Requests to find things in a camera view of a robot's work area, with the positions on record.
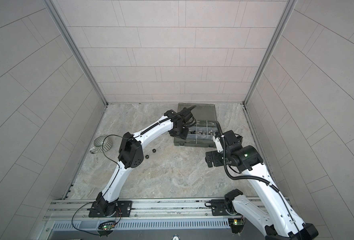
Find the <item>green plastic organizer box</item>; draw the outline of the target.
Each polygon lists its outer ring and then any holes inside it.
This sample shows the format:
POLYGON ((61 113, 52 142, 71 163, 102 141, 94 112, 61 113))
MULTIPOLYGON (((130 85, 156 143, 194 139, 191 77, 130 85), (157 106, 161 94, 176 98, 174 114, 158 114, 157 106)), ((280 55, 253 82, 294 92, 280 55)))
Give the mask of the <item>green plastic organizer box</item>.
POLYGON ((189 124, 189 131, 185 140, 180 138, 174 138, 175 146, 184 147, 199 147, 199 148, 214 148, 215 143, 213 136, 217 130, 217 113, 216 106, 214 104, 188 104, 179 103, 178 111, 180 112, 184 108, 196 107, 191 110, 191 113, 196 119, 196 123, 192 126, 189 124))

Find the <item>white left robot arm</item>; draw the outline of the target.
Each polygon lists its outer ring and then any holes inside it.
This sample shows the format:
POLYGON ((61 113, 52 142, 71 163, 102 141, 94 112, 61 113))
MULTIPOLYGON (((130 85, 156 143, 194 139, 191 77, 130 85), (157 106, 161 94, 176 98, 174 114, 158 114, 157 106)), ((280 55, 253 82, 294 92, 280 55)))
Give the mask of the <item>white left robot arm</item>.
POLYGON ((185 140, 189 127, 197 122, 192 114, 195 107, 183 108, 180 112, 169 110, 147 128, 133 134, 127 132, 121 137, 117 167, 106 187, 88 209, 90 217, 111 217, 118 214, 120 191, 132 170, 143 162, 143 149, 166 132, 172 137, 185 140))

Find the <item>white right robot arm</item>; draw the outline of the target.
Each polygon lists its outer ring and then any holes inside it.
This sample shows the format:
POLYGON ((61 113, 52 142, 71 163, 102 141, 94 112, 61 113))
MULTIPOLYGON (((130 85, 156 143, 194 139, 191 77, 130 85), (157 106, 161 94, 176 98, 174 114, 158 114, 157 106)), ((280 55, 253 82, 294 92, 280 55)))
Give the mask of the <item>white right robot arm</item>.
POLYGON ((243 147, 242 137, 233 131, 215 133, 216 150, 206 153, 209 167, 219 163, 231 180, 247 180, 266 210, 262 211, 238 189, 225 195, 225 208, 230 214, 247 218, 267 240, 313 240, 319 232, 305 223, 285 199, 253 146, 243 147))

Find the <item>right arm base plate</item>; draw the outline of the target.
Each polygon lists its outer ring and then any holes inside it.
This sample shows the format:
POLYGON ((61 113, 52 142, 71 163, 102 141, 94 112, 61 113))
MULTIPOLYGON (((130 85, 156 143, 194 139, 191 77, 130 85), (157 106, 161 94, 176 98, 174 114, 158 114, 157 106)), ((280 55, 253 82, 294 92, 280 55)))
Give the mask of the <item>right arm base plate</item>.
POLYGON ((208 200, 205 207, 210 208, 213 216, 231 216, 227 211, 224 200, 208 200))

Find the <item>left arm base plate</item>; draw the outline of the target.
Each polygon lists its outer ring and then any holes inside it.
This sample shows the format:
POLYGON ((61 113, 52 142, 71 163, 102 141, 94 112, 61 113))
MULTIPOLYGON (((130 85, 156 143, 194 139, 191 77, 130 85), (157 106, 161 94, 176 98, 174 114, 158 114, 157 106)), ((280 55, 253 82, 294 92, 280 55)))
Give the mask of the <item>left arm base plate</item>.
POLYGON ((90 218, 110 218, 110 217, 129 217, 132 201, 118 201, 114 205, 107 204, 107 208, 103 211, 96 202, 92 203, 92 206, 88 208, 88 216, 90 218))

